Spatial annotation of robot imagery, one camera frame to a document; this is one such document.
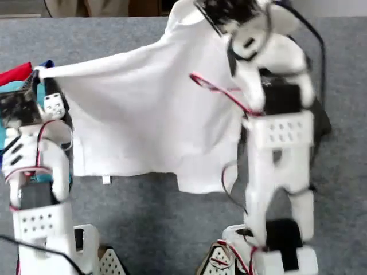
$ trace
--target humanoid robot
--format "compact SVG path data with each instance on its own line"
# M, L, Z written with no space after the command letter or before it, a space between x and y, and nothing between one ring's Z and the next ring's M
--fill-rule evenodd
M17 275L126 275L114 250L101 247L92 225L74 226L69 158L72 125L54 79L44 79L44 108L36 102L39 70L18 91L0 94L6 129L2 172L19 245Z
M310 60L289 35L301 22L317 33L282 1L198 0L195 5L228 40L231 75L245 97L241 107L249 166L245 224L224 230L196 274L316 275L316 253L307 244L314 234L314 115L309 109L315 91ZM271 199L280 189L290 198L292 219L267 221Z

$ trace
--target fabric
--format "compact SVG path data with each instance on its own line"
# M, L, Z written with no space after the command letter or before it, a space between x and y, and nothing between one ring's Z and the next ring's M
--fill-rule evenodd
M5 73L0 73L0 86L6 85L13 81L25 81L32 73L32 65L30 62L24 63Z
M178 1L151 45L40 71L68 99L74 175L173 172L183 192L222 192L221 170L237 159L241 111L195 84L199 72L232 87L225 44L192 4ZM237 167L226 173L231 189Z

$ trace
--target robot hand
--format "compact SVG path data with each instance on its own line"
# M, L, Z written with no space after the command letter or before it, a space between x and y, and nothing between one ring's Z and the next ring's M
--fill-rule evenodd
M61 145L72 144L72 130L60 120L66 111L59 93L47 95L45 107L46 112L38 106L38 123L6 130L2 171L13 207L20 207L21 187L39 175L51 176L53 195L59 202L69 195L69 160Z

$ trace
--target bracket hole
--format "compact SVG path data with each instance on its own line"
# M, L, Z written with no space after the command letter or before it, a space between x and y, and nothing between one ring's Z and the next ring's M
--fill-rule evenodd
M280 160L282 159L282 151L281 150L274 150L273 151L273 164L277 165Z

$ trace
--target gray carpet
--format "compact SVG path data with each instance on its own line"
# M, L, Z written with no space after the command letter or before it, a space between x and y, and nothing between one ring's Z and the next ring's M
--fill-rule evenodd
M322 144L312 171L318 187L315 238L321 275L367 272L366 71L367 18L313 20L329 56L327 111L334 133ZM57 65L86 61L155 42L166 18L30 19L0 21L0 71L25 61ZM315 39L297 36L312 58ZM243 198L246 159L241 160L234 194ZM0 184L0 232L12 233L9 191ZM178 192L174 175L76 179L72 192L75 223L98 227L101 241L112 244L131 275L188 275L211 242L242 212L222 194ZM277 194L269 217L289 215L289 202ZM0 270L14 274L16 249L0 245Z

